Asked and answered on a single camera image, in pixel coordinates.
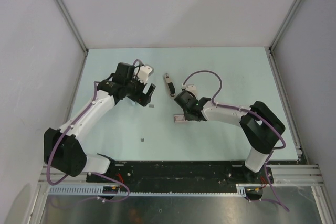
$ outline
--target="metal frame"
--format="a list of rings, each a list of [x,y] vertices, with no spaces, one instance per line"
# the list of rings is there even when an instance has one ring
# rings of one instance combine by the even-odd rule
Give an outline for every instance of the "metal frame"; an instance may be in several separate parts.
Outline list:
[[[286,118],[289,123],[290,131],[293,135],[293,140],[295,142],[295,146],[297,148],[298,155],[302,155],[301,148],[302,142],[299,138],[299,133],[297,130],[297,127],[295,125],[295,121],[293,119],[291,108],[288,102],[287,94],[285,91],[285,87],[283,85],[283,82],[281,80],[281,76],[279,74],[278,68],[276,66],[274,56],[272,54],[275,47],[278,45],[279,40],[281,39],[282,35],[286,31],[288,25],[290,24],[291,20],[293,19],[295,13],[297,12],[298,7],[301,5],[303,0],[294,0],[285,20],[281,24],[274,40],[272,41],[269,48],[266,48],[266,53],[268,56],[268,60],[270,63],[271,70],[274,75],[274,79],[278,88],[278,92],[281,98],[282,105],[285,110]],[[64,2],[62,0],[55,0],[56,5],[60,9],[63,17],[65,18],[66,23],[68,24],[69,28],[73,32],[74,36],[76,37],[76,40],[78,44],[80,45],[81,49],[86,53],[88,52],[87,47],[85,46],[85,43],[83,42],[78,29],[75,26],[74,21],[72,20]],[[77,85],[74,90],[74,93],[71,98],[71,103],[69,110],[67,112],[67,118],[69,118],[69,115],[71,114],[72,105],[74,103],[74,99],[78,90],[79,82],[81,79],[81,75],[84,69],[86,61],[86,56],[82,63],[82,68],[79,74],[79,77],[77,79]],[[323,178],[321,175],[321,172],[319,170],[318,165],[269,165],[272,169],[272,173],[274,176],[274,185],[275,186],[311,186],[312,191],[316,200],[317,207],[319,209],[319,213],[322,219],[323,223],[336,223],[335,215],[333,212],[333,209],[331,207],[330,199],[328,198],[328,194],[326,191],[326,188],[324,186]],[[64,174],[56,169],[51,169],[51,179],[52,180],[58,180],[60,179]],[[57,187],[50,187],[45,179],[46,176],[46,168],[44,167],[38,182],[38,186],[35,192],[34,201],[32,203],[32,208],[30,211],[29,216],[26,219],[26,223],[30,224],[38,224],[41,221],[44,206],[47,200],[47,196],[50,192],[52,194],[56,194],[56,192],[62,191],[62,189],[57,189],[60,187],[68,188],[67,190],[71,191],[70,193],[73,195],[83,195],[83,191],[85,191],[85,188],[89,187],[96,187],[100,188],[103,185],[115,185],[113,183],[103,184],[103,183],[87,183],[86,182],[86,174],[80,174],[79,176],[73,178],[73,177],[67,177],[61,186]],[[243,196],[244,192],[241,191],[241,189],[246,186],[244,184],[237,184],[237,190],[238,193],[235,196]],[[153,196],[181,196],[181,195],[171,195],[171,194],[153,194]],[[232,196],[232,195],[216,195],[216,194],[209,194],[205,196]]]

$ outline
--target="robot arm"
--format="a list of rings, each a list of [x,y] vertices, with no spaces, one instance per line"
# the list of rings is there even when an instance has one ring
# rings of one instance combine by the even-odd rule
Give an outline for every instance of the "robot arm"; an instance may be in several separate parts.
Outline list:
[[[86,154],[82,147],[86,135],[100,118],[125,97],[142,106],[151,101],[155,85],[151,84],[146,94],[143,90],[153,68],[149,65],[133,66],[119,63],[110,77],[96,86],[92,99],[71,120],[59,129],[49,128],[44,134],[44,160],[48,163],[53,148],[62,136],[51,166],[76,177],[81,172],[105,173],[110,159],[99,154]]]
[[[224,106],[213,105],[210,98],[197,99],[197,90],[194,85],[186,86],[186,89],[179,93],[175,102],[183,109],[187,121],[220,121],[241,127],[251,145],[251,150],[245,166],[257,173],[264,165],[279,138],[264,123],[246,111],[230,109]],[[285,131],[283,123],[273,112],[262,102],[255,102],[244,108],[256,112],[270,123],[281,135]]]

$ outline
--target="white wall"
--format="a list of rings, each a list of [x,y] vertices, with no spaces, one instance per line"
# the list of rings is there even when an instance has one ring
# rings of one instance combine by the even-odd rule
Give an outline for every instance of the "white wall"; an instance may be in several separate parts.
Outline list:
[[[43,165],[43,133],[58,127],[83,52],[53,0],[0,0],[0,223],[20,223]]]
[[[88,48],[269,46],[293,0],[64,0]]]
[[[336,0],[305,0],[275,56],[300,135],[336,208]]]

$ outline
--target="white table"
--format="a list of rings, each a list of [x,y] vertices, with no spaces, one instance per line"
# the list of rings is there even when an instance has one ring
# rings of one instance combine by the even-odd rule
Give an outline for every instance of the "white table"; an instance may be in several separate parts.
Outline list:
[[[272,159],[298,159],[263,47],[90,49],[72,115],[92,97],[94,81],[115,72],[119,62],[131,64],[136,58],[154,67],[150,76],[150,82],[156,85],[151,101],[154,107],[132,105],[129,99],[120,101],[88,134],[83,144],[87,153],[133,161],[246,159],[250,145],[241,128],[221,122],[174,123],[174,114],[182,110],[169,98],[163,74],[169,73],[179,92],[190,73],[208,69],[223,80],[218,102],[252,105],[259,100],[285,124],[287,147],[275,151]],[[197,86],[199,98],[211,97],[219,85],[208,73],[198,74],[188,83]]]

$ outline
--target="gray floor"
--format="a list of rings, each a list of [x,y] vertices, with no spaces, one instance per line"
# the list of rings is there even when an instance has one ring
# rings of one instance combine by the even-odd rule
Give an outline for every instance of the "gray floor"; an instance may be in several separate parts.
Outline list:
[[[282,187],[277,192],[291,212],[268,202],[235,197],[130,197],[120,203],[91,200],[60,210],[46,205],[42,224],[220,224],[322,223],[310,187]],[[71,205],[87,196],[52,196],[55,205]],[[274,198],[270,189],[264,198]]]

